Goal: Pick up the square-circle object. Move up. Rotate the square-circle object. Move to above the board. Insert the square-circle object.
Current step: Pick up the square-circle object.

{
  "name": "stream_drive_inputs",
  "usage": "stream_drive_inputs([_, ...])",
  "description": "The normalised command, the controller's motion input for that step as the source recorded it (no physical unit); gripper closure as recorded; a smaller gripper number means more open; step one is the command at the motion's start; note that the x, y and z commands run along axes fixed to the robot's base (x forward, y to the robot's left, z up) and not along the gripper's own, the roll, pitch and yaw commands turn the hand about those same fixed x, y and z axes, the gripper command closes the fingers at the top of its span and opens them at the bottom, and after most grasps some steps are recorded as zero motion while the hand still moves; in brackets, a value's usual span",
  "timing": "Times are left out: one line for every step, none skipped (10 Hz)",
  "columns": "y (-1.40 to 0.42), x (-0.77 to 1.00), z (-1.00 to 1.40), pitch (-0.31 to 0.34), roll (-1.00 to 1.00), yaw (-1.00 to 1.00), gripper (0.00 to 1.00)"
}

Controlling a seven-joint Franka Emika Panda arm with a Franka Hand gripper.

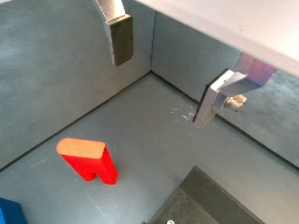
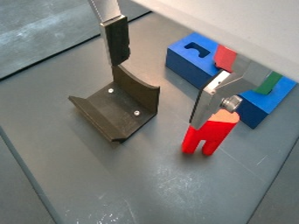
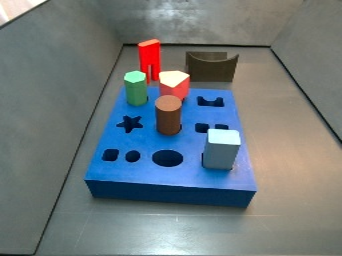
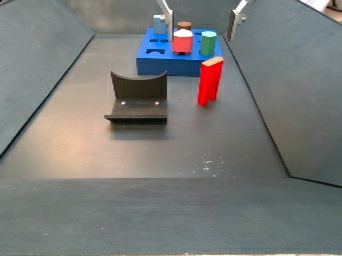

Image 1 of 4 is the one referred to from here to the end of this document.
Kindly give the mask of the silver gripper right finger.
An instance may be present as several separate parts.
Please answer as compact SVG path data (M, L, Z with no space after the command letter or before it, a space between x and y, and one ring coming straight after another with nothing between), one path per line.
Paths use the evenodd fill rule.
M226 69L205 88L193 119L197 127L203 129L223 109L238 112L248 101L244 94L262 88L276 72L273 66L242 53L235 70Z

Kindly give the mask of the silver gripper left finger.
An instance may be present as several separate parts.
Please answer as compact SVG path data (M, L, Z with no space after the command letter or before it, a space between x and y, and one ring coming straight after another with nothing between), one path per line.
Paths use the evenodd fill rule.
M134 56L134 18L122 0L93 0L103 17L113 62L117 67Z

